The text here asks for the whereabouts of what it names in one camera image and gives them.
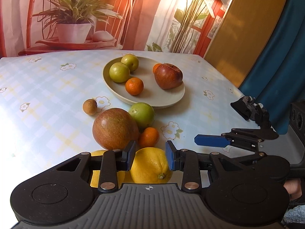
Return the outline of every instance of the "plate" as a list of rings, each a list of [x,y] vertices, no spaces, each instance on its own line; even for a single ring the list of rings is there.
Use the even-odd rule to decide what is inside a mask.
[[[39,40],[36,43],[42,43],[51,47],[61,48],[66,50],[93,50],[103,47],[115,46],[116,39],[109,42],[93,42],[86,40],[85,43],[60,43],[58,38],[50,38],[46,40]]]
[[[116,62],[120,62],[121,59],[113,59],[103,68],[103,79],[106,86],[121,101],[130,105],[145,102],[154,109],[161,109],[173,106],[183,98],[185,93],[184,83],[174,89],[161,89],[157,85],[153,74],[153,67],[159,62],[144,57],[138,57],[139,67],[131,73],[131,77],[138,77],[143,81],[144,90],[139,95],[130,95],[125,89],[125,83],[115,83],[109,76],[110,67]]]

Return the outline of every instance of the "floral tablecloth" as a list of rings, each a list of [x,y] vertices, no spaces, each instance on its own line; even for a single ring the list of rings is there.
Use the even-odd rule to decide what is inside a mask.
[[[130,51],[92,50],[54,52],[0,60],[1,202],[6,211],[2,228],[16,223],[10,207],[10,193],[20,182],[83,151],[101,147],[92,136],[94,117],[82,104],[96,99],[100,110],[130,105],[115,98],[102,79],[103,66]],[[227,146],[224,149],[197,146],[197,134],[220,135],[233,127],[257,128],[230,106],[243,94],[208,62],[197,55],[137,52],[137,56],[168,62],[183,72],[185,95],[176,105],[156,110],[153,126],[160,133],[157,147],[172,140],[177,149],[200,153],[220,151],[230,157],[249,152]],[[170,182],[180,183],[175,172]],[[202,184],[208,186],[202,171]]]

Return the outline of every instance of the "green fruit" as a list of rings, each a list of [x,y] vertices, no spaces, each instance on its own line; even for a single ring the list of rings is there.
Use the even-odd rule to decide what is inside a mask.
[[[147,103],[139,102],[132,105],[128,113],[134,118],[141,129],[150,127],[155,120],[155,111]]]
[[[109,76],[115,83],[124,83],[130,78],[130,70],[123,63],[114,63],[109,69]]]
[[[126,54],[124,57],[122,57],[121,63],[127,65],[130,72],[135,71],[139,67],[139,60],[133,54]]]

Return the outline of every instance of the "flower print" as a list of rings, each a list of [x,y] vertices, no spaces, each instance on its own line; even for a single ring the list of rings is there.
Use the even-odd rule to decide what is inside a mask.
[[[198,60],[198,59],[191,58],[191,60],[192,60],[192,61],[195,61],[195,62],[197,62],[197,63],[201,63],[201,61]]]
[[[39,61],[39,60],[41,60],[41,59],[42,59],[41,56],[38,56],[38,57],[35,57],[35,58],[31,58],[31,59],[29,60],[29,63],[34,63],[34,62],[37,62],[37,61]]]
[[[166,126],[161,127],[161,131],[166,139],[179,139],[180,133],[183,132],[183,130],[180,129],[178,124],[172,121],[170,121]]]
[[[122,56],[125,56],[125,55],[127,55],[127,54],[132,54],[132,55],[134,55],[133,53],[131,53],[131,52],[128,52],[128,53],[122,53]]]
[[[26,110],[28,108],[29,104],[30,104],[29,102],[22,104],[20,106],[20,111],[23,112],[24,110]]]
[[[231,148],[232,146],[226,146],[225,148],[222,148],[222,150],[229,153]]]
[[[66,63],[66,64],[62,64],[60,69],[61,70],[67,70],[67,69],[75,69],[76,64],[73,63]]]
[[[213,100],[214,95],[213,95],[213,93],[211,91],[205,90],[203,92],[203,95],[205,95],[208,99]]]
[[[7,87],[0,89],[0,93],[3,93],[6,89],[7,89]]]
[[[93,98],[96,100],[98,112],[100,112],[104,107],[108,107],[111,105],[109,99],[106,96],[98,96],[97,98]]]

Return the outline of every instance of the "beige plate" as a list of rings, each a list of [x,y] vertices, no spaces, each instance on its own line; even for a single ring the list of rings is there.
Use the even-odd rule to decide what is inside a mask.
[[[103,79],[108,89],[121,101],[133,105],[137,102],[145,102],[152,106],[154,109],[166,108],[173,106],[184,96],[185,88],[184,84],[177,88],[170,90],[161,89],[153,74],[153,67],[159,63],[156,60],[148,59],[144,57],[138,57],[139,67],[131,73],[131,77],[138,77],[144,83],[144,90],[141,94],[134,96],[127,93],[125,89],[125,83],[115,83],[109,76],[110,67],[120,62],[121,58],[113,59],[107,63],[103,69]]]

